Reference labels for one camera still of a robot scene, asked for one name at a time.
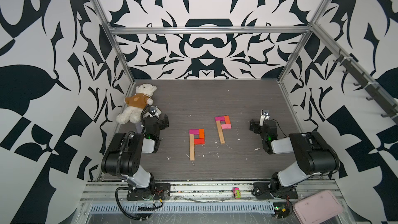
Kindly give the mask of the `orange block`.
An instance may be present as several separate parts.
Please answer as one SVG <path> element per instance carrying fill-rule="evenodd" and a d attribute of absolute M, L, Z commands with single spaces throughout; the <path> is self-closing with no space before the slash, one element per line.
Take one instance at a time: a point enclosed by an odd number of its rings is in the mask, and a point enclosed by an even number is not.
<path fill-rule="evenodd" d="M 204 129 L 199 129 L 200 133 L 199 133 L 199 139 L 205 139 L 205 132 Z"/>
<path fill-rule="evenodd" d="M 225 122 L 225 124 L 230 125 L 231 124 L 230 117 L 229 116 L 224 116 L 224 122 Z"/>

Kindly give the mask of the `magenta block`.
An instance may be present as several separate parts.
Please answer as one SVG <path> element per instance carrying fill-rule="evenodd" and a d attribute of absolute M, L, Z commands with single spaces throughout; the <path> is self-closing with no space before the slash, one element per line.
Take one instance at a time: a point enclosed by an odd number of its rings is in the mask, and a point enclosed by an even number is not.
<path fill-rule="evenodd" d="M 226 117 L 225 116 L 219 116 L 219 117 L 215 117 L 215 121 L 219 121 L 221 124 L 224 122 L 224 123 L 227 123 L 226 122 Z"/>
<path fill-rule="evenodd" d="M 200 135 L 200 129 L 191 129 L 189 130 L 189 134 Z"/>

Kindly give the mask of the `light pink block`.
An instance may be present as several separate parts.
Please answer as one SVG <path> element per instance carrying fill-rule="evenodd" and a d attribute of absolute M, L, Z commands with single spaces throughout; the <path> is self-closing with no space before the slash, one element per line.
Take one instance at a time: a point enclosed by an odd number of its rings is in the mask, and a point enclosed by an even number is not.
<path fill-rule="evenodd" d="M 222 125 L 221 125 L 221 128 L 222 128 L 223 130 L 229 130 L 229 129 L 232 128 L 232 126 L 231 126 L 231 124 L 222 124 Z"/>

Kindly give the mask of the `natural wood block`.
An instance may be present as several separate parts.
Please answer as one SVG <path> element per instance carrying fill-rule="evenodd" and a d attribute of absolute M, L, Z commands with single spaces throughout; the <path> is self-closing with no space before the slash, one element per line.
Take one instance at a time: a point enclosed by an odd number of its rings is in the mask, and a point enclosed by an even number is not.
<path fill-rule="evenodd" d="M 217 125 L 217 130 L 219 133 L 222 133 L 222 126 L 221 126 L 221 121 L 217 120 L 216 121 L 216 125 Z"/>
<path fill-rule="evenodd" d="M 189 144 L 190 144 L 190 148 L 194 148 L 194 135 L 193 134 L 189 134 Z"/>
<path fill-rule="evenodd" d="M 194 146 L 190 147 L 190 154 L 189 154 L 189 158 L 191 161 L 195 160 L 195 150 L 194 150 Z"/>
<path fill-rule="evenodd" d="M 218 134 L 219 134 L 220 143 L 221 143 L 221 144 L 224 144 L 224 143 L 225 143 L 225 140 L 224 140 L 223 132 L 218 132 Z"/>

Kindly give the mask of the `red block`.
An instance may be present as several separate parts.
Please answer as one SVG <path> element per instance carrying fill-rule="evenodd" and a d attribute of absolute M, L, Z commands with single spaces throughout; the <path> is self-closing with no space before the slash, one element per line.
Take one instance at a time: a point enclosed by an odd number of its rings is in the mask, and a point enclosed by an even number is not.
<path fill-rule="evenodd" d="M 195 145 L 205 145 L 205 139 L 194 139 Z"/>

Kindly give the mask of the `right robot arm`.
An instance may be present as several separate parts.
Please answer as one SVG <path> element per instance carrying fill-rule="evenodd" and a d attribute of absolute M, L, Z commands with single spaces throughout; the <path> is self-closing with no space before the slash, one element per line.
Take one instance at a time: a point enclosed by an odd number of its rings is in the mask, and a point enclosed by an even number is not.
<path fill-rule="evenodd" d="M 259 134 L 265 152 L 270 155 L 292 153 L 295 162 L 286 169 L 274 173 L 268 186 L 268 192 L 273 195 L 288 189 L 293 189 L 314 175 L 326 175 L 337 172 L 340 160 L 334 149 L 317 131 L 305 133 L 290 133 L 279 139 L 278 123 L 267 119 L 250 121 L 249 129 Z"/>

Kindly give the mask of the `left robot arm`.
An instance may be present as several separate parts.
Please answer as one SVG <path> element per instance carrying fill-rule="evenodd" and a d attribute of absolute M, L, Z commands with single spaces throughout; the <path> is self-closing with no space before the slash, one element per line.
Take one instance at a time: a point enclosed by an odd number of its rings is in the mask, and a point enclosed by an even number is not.
<path fill-rule="evenodd" d="M 141 166 L 141 156 L 158 151 L 160 131 L 168 127 L 167 115 L 163 119 L 147 117 L 143 133 L 116 133 L 102 159 L 102 172 L 118 177 L 132 189 L 154 192 L 154 177 Z"/>

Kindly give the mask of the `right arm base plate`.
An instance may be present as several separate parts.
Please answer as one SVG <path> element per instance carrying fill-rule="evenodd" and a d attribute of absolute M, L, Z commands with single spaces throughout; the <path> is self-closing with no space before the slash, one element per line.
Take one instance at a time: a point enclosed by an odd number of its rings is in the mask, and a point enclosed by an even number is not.
<path fill-rule="evenodd" d="M 258 200 L 296 200 L 299 198 L 296 186 L 283 187 L 278 184 L 276 186 L 272 186 L 271 183 L 254 183 L 254 188 L 251 193 Z"/>

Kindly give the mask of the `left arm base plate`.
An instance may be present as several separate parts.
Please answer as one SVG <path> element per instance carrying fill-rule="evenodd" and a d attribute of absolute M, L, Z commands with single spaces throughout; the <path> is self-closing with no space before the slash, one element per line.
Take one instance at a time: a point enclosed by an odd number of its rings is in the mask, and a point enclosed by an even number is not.
<path fill-rule="evenodd" d="M 171 184 L 155 183 L 148 188 L 130 189 L 127 193 L 128 201 L 140 200 L 168 200 L 170 198 Z"/>

